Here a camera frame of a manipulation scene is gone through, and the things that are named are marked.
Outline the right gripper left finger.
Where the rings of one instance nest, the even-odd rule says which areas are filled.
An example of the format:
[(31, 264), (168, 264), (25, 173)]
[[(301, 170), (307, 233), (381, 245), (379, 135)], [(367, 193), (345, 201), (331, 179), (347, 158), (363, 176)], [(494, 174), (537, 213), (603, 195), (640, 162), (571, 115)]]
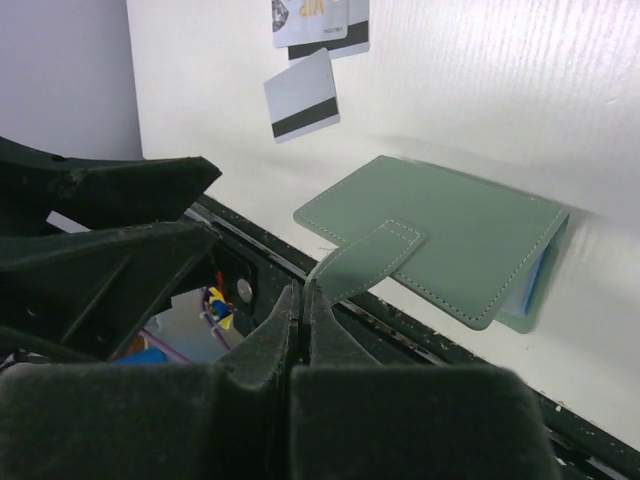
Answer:
[(1, 377), (5, 479), (281, 479), (299, 288), (208, 364), (18, 365)]

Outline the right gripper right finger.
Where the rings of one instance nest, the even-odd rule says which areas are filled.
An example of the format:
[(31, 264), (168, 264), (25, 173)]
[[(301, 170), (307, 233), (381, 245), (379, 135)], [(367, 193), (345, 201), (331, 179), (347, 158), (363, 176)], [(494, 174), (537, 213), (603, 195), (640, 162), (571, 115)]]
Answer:
[(309, 361), (289, 387), (293, 479), (556, 479), (537, 402), (490, 366), (383, 365), (305, 290)]

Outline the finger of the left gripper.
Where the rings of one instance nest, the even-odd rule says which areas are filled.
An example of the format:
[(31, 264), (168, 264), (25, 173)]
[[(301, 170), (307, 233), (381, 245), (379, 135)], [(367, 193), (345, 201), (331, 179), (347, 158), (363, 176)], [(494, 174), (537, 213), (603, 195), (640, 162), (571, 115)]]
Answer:
[(1, 344), (51, 360), (122, 351), (211, 252), (197, 222), (1, 240)]
[(197, 157), (63, 157), (1, 139), (1, 231), (42, 233), (49, 213), (101, 230), (178, 220), (222, 172)]

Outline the green leather card holder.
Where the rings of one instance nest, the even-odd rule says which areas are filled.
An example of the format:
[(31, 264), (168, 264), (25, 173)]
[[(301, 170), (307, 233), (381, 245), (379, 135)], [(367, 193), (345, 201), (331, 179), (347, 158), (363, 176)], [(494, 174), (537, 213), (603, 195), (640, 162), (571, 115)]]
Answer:
[(309, 274), (331, 303), (393, 279), (466, 327), (533, 330), (569, 213), (440, 166), (380, 156), (294, 214), (334, 245)]

